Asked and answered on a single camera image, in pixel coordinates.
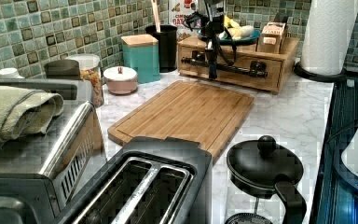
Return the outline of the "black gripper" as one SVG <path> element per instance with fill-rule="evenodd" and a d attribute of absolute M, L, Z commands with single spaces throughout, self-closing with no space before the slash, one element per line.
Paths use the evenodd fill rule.
<path fill-rule="evenodd" d="M 215 36 L 225 31 L 224 0 L 198 0 L 197 15 L 199 16 L 200 34 L 207 38 L 205 53 L 209 65 L 209 78 L 216 79 L 217 54 Z"/>

